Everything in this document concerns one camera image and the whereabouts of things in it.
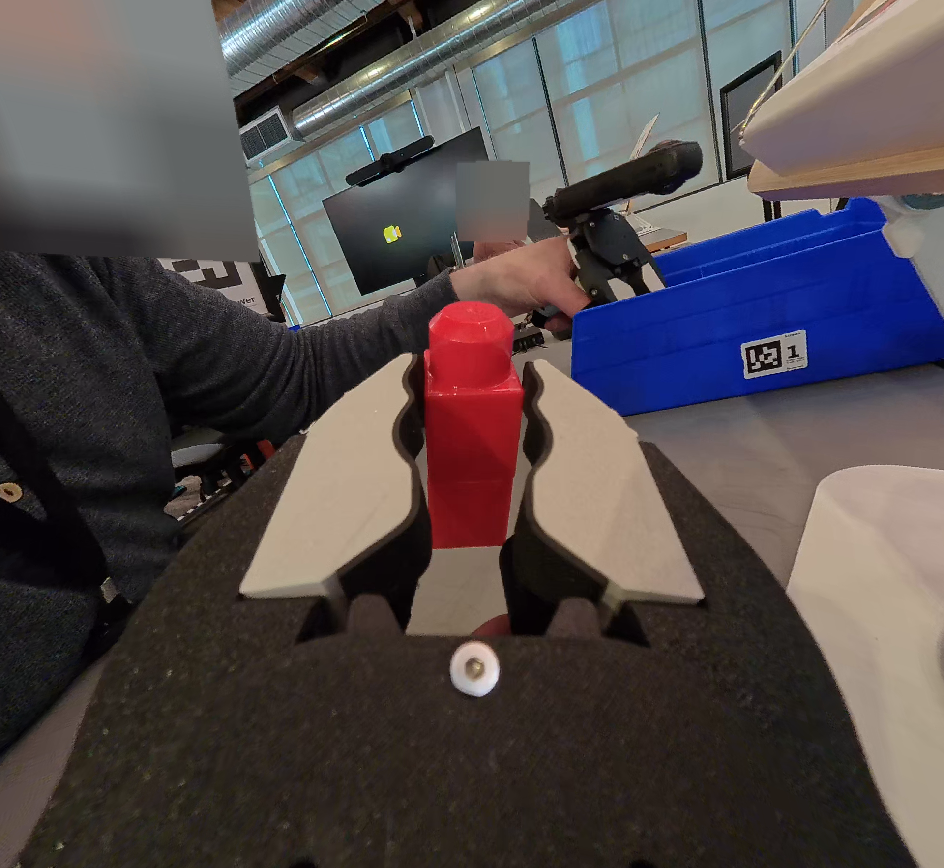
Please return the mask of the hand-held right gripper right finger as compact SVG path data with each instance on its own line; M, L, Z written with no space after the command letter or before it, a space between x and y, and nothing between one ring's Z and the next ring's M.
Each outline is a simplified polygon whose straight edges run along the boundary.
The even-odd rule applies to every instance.
M636 432L546 360L523 369L530 463L501 549L511 633L542 636L562 602L603 632L635 632L634 603L697 606L705 593Z

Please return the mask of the red building block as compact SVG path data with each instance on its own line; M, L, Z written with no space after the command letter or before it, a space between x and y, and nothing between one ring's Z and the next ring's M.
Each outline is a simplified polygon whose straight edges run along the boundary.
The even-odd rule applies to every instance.
M431 320L424 409L433 483L513 478L523 406L513 333L511 319L481 302L448 305Z
M513 477L428 481L431 544L435 551L500 547L508 537Z

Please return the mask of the ceiling air vent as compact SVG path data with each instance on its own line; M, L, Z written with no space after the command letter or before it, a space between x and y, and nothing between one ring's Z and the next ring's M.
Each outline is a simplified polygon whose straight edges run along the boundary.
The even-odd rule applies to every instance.
M298 142L291 120L278 106L241 127L239 135L242 155L248 166L290 143Z

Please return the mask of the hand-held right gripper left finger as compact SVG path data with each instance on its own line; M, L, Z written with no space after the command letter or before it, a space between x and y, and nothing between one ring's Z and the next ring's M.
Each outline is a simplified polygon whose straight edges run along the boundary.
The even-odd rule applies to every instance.
M431 563L416 460L424 444L422 360L400 355L305 432L240 596L318 599L340 626L387 606L398 633Z

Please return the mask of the black monitor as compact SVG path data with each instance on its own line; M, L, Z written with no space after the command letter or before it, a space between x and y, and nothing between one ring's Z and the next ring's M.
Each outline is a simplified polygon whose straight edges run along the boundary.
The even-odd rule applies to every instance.
M401 171L324 200L324 210L361 295L428 276L431 257L451 257L456 172L486 161L481 131L468 130Z

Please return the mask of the black webcam bar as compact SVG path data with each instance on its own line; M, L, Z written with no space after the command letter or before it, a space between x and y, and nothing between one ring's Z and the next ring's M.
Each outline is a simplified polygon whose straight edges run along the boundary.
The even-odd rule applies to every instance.
M406 146L391 152L383 153L372 163L363 166L346 177L350 187L361 187L392 173L401 171L405 166L424 156L434 147L434 137L423 136Z

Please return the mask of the blue tagged plastic bin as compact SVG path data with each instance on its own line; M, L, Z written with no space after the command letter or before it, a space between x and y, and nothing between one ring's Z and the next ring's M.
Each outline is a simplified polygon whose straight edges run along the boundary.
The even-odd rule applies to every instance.
M667 251L665 289L574 319L572 378L628 416L941 360L942 210L917 224L852 199Z

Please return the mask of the black office chair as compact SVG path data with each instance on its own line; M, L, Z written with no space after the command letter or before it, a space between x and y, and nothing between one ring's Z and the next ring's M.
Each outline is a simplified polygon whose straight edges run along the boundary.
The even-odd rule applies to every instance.
M175 482L197 478L202 503L220 491L224 479L239 488L265 460L258 443L206 428L191 428L171 443Z

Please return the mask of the grey desk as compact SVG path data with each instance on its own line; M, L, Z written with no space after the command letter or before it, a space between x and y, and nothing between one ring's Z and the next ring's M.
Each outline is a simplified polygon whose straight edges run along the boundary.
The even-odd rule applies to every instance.
M942 467L940 373L629 419L706 593L608 637L325 630L238 580L295 438L196 536L113 651L15 866L915 866L781 584L821 478Z

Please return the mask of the light wooden table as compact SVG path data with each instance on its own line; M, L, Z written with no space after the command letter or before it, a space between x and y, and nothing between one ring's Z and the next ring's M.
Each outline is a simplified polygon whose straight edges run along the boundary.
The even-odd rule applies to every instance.
M687 233L668 227L652 225L640 216L631 215L627 218L627 221L636 232L641 243L651 253L678 248L688 242Z

